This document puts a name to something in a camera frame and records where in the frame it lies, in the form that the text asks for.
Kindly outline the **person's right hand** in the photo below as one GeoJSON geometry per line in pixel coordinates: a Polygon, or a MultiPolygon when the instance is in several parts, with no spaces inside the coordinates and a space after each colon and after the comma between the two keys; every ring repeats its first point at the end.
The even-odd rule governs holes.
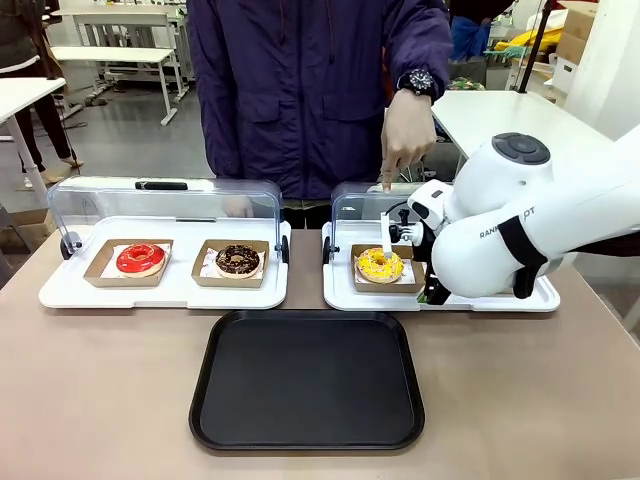
{"type": "Polygon", "coordinates": [[[223,202],[223,210],[228,217],[253,218],[254,209],[252,201],[242,195],[226,196],[223,202]]]}

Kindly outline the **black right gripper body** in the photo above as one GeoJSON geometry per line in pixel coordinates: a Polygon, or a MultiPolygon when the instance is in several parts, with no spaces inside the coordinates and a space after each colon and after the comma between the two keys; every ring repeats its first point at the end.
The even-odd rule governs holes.
{"type": "Polygon", "coordinates": [[[435,240],[436,235],[424,222],[417,222],[413,226],[413,258],[415,261],[427,265],[425,271],[426,280],[437,279],[431,260],[435,240]]]}

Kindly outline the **person's left hand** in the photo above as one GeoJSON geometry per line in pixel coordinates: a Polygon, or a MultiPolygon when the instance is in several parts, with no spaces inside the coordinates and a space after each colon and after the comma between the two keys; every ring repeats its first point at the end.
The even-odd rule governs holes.
{"type": "Polygon", "coordinates": [[[429,96],[401,89],[386,111],[382,133],[381,185],[391,190],[399,170],[420,160],[436,143],[436,132],[429,96]]]}

